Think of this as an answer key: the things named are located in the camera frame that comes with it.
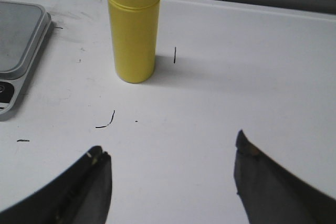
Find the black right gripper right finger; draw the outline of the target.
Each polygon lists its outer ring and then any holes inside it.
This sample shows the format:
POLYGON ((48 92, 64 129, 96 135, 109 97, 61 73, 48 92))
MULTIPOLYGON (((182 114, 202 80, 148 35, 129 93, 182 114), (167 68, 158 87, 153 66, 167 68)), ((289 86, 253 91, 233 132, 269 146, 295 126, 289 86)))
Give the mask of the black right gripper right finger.
POLYGON ((335 199, 280 166, 242 130, 234 181, 249 223, 335 223, 335 199))

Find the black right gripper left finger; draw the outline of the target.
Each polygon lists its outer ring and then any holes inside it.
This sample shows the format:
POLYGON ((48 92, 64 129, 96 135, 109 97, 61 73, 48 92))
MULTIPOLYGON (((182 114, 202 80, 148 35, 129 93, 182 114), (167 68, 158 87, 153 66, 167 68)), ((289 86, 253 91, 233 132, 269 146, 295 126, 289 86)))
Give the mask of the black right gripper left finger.
POLYGON ((39 191, 1 212, 1 223, 106 223, 112 160, 94 146, 39 191))

